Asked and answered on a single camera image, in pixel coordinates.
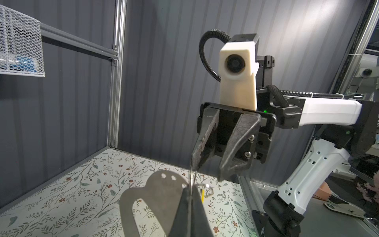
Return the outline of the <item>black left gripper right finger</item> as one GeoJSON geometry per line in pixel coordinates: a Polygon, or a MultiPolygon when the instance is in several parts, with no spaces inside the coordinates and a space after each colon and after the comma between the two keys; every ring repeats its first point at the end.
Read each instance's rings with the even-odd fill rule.
{"type": "Polygon", "coordinates": [[[191,197],[190,236],[213,237],[198,188],[193,188],[191,197]]]}

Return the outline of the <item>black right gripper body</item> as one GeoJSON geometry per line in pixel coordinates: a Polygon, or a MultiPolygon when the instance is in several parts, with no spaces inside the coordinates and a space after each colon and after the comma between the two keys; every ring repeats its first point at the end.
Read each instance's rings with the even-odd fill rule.
{"type": "Polygon", "coordinates": [[[200,114],[197,118],[197,133],[200,126],[200,118],[203,110],[207,107],[220,110],[219,124],[217,129],[217,145],[214,156],[222,158],[227,142],[241,114],[259,114],[261,116],[260,130],[255,136],[251,136],[249,141],[252,143],[250,152],[245,152],[245,156],[252,154],[252,159],[264,164],[269,154],[272,135],[276,125],[276,116],[271,113],[253,111],[237,107],[231,107],[216,103],[206,102],[200,107],[200,114]]]}

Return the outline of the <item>black left gripper left fingers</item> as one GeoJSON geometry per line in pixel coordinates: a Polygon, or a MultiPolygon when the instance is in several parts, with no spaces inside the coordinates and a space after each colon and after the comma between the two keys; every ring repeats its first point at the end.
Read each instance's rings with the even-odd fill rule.
{"type": "Polygon", "coordinates": [[[177,212],[171,227],[169,237],[189,237],[191,225],[191,203],[192,196],[190,188],[186,187],[183,192],[177,212]]]}

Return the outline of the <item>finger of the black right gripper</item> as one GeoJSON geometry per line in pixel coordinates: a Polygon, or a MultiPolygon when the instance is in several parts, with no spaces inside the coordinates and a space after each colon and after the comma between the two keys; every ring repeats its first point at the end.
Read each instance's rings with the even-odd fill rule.
{"type": "Polygon", "coordinates": [[[191,155],[191,168],[198,171],[215,155],[220,110],[207,107],[200,118],[198,138],[191,155]]]}
{"type": "Polygon", "coordinates": [[[245,152],[250,152],[252,143],[251,136],[255,136],[261,125],[259,114],[241,114],[225,147],[224,154],[220,161],[218,181],[224,181],[232,175],[241,174],[250,164],[252,154],[245,156],[245,152]]]}

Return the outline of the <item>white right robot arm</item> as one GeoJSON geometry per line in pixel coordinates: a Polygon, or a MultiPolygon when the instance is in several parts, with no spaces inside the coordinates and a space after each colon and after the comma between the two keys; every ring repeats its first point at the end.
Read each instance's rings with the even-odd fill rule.
{"type": "Polygon", "coordinates": [[[220,181],[247,169],[253,158],[269,151],[276,127],[318,124],[320,130],[306,157],[284,184],[264,202],[268,217],[264,235],[297,237],[306,208],[317,189],[338,164],[364,155],[375,142],[379,105],[374,101],[297,97],[273,85],[257,95],[255,55],[236,51],[220,54],[214,78],[227,91],[220,103],[204,103],[198,121],[198,140],[191,169],[221,155],[220,181]]]}

